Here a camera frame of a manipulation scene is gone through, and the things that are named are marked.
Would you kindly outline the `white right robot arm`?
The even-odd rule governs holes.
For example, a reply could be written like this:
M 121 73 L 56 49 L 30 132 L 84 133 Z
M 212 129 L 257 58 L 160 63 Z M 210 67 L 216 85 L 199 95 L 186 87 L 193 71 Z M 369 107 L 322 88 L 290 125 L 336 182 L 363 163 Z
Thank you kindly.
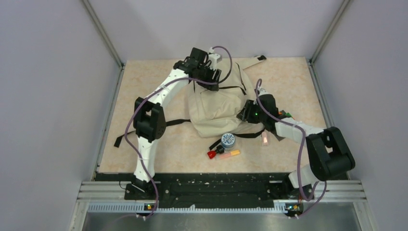
M 306 185 L 337 177 L 356 166 L 339 128 L 318 128 L 296 121 L 277 108 L 271 94 L 247 100 L 237 118 L 251 124 L 261 123 L 276 137 L 288 138 L 306 147 L 309 163 L 288 174 L 282 185 L 282 192 L 288 198 L 295 198 Z

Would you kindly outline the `cream canvas backpack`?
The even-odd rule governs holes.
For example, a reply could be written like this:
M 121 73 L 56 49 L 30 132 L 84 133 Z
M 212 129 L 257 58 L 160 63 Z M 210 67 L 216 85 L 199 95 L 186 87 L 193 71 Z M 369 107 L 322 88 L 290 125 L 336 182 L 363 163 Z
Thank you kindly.
M 232 133 L 240 138 L 256 138 L 265 130 L 259 124 L 243 122 L 237 118 L 244 108 L 246 100 L 255 100 L 253 85 L 244 70 L 265 60 L 264 56 L 245 59 L 242 62 L 220 61 L 217 68 L 221 70 L 219 91 L 210 91 L 196 82 L 189 87 L 189 118 L 201 137 L 214 137 Z M 166 125 L 174 126 L 183 123 L 183 119 L 167 121 Z

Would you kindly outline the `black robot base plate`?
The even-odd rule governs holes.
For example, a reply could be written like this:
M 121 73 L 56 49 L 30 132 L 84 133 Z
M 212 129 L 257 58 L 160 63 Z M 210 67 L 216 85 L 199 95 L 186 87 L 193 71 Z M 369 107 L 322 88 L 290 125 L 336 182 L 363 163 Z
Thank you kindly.
M 153 183 L 132 180 L 126 200 L 158 200 L 159 208 L 272 208 L 299 200 L 287 173 L 157 173 Z

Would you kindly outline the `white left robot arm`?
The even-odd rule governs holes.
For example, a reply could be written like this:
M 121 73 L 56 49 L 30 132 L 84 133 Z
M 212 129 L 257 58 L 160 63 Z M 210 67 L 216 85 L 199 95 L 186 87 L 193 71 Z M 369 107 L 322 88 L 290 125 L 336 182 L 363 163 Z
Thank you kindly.
M 221 74 L 217 64 L 221 60 L 222 56 L 215 53 L 214 48 L 209 51 L 192 48 L 190 55 L 177 61 L 152 93 L 135 101 L 134 113 L 126 126 L 124 139 L 137 154 L 131 185 L 141 198 L 159 198 L 153 177 L 157 144 L 167 127 L 164 109 L 191 82 L 217 90 Z

